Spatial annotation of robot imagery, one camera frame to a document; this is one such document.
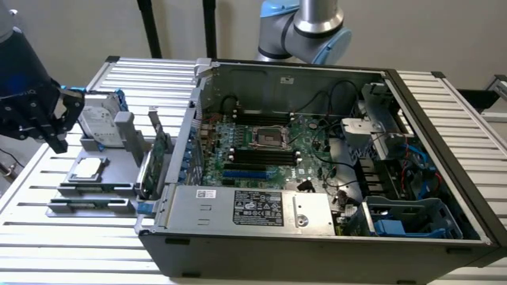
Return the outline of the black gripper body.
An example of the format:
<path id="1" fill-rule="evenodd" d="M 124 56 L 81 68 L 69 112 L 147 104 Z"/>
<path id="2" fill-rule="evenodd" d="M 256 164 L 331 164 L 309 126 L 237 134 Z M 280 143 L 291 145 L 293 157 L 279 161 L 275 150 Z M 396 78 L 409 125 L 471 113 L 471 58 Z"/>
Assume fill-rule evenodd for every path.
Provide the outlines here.
<path id="1" fill-rule="evenodd" d="M 51 141 L 60 91 L 17 27 L 1 42 L 1 135 Z"/>

